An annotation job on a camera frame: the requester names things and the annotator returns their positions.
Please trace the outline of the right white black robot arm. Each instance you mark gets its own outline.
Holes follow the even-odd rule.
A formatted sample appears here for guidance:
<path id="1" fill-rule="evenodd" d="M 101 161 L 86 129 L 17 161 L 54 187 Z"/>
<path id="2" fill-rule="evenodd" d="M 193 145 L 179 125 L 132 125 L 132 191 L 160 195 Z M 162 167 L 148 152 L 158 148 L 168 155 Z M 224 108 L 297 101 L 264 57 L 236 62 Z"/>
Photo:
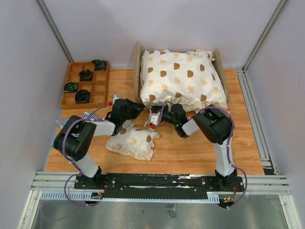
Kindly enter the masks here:
<path id="1" fill-rule="evenodd" d="M 210 105 L 187 119 L 181 104 L 173 104 L 170 108 L 163 105 L 158 111 L 157 125 L 161 122 L 172 124 L 181 138 L 187 138 L 201 131 L 213 144 L 216 156 L 216 186 L 222 191 L 232 187 L 237 178 L 231 146 L 234 122 L 224 109 Z"/>

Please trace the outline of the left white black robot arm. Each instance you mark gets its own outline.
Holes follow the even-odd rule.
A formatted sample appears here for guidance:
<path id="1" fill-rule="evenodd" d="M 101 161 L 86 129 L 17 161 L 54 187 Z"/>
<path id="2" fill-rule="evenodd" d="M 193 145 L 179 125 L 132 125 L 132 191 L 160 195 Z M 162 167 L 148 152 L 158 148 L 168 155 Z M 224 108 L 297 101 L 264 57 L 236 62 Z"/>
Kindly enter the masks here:
<path id="1" fill-rule="evenodd" d="M 121 98 L 104 107 L 107 106 L 111 106 L 112 110 L 105 118 L 94 119 L 95 112 L 86 118 L 72 115 L 53 143 L 53 148 L 78 170 L 76 176 L 79 181 L 85 181 L 85 188 L 98 189 L 103 184 L 102 170 L 88 153 L 94 134 L 116 136 L 126 121 L 137 118 L 145 109 L 143 104 Z"/>

